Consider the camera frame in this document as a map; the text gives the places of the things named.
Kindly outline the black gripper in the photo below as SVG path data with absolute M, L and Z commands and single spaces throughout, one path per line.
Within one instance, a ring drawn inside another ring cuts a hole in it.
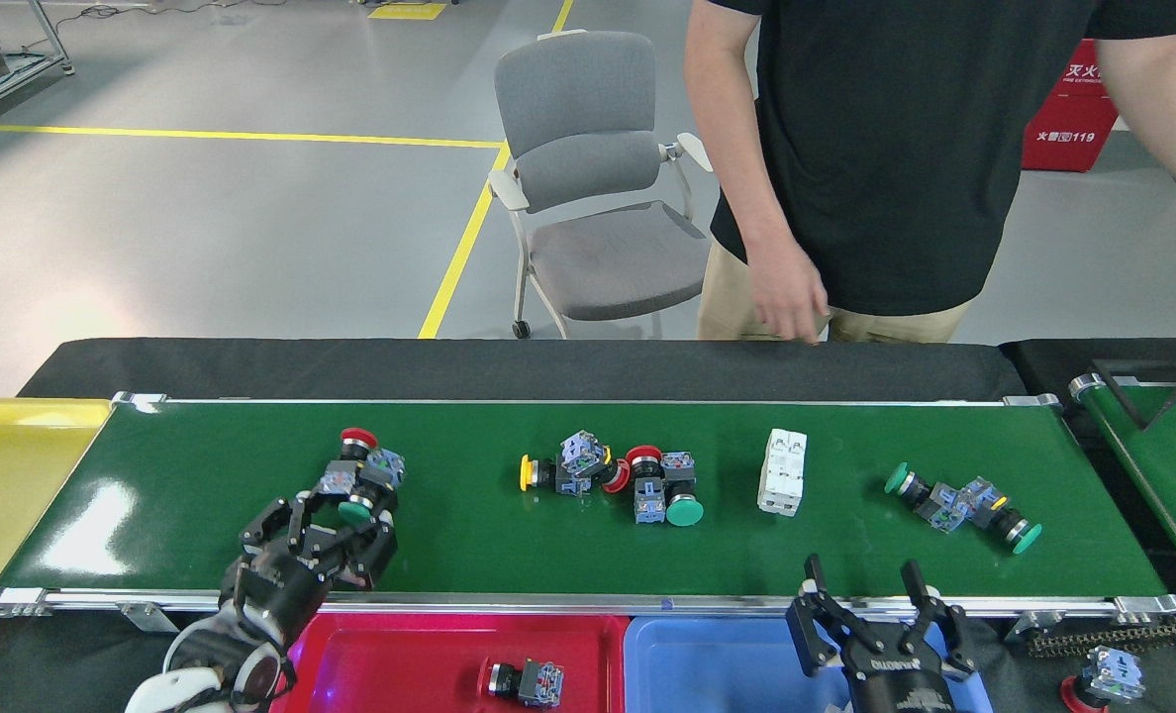
M 330 529 L 310 525 L 322 506 L 320 493 L 299 492 L 290 500 L 276 498 L 245 525 L 243 555 L 223 574 L 220 604 L 242 597 L 245 613 L 259 626 L 276 631 L 280 640 L 298 640 L 332 585 L 345 581 L 363 591 L 374 588 L 397 554 L 390 511 L 380 511 L 366 524 Z M 294 557 L 283 549 L 263 551 L 283 531 Z M 310 568 L 298 559 L 306 547 Z
M 837 604 L 827 588 L 818 554 L 806 558 L 806 579 L 791 600 L 784 620 L 804 677 L 816 677 L 820 667 L 841 655 L 855 712 L 954 712 L 955 704 L 944 677 L 965 680 L 977 671 L 965 655 L 965 609 L 946 604 L 926 584 L 917 560 L 901 567 L 906 595 L 917 609 L 913 626 L 897 651 L 876 653 L 864 620 Z M 936 649 L 922 645 L 926 631 L 936 624 L 946 646 L 941 662 Z

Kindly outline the person's right hand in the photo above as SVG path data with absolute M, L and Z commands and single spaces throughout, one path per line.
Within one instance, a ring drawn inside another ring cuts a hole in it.
M 815 264 L 796 244 L 747 249 L 751 304 L 766 334 L 783 342 L 818 344 L 830 315 Z

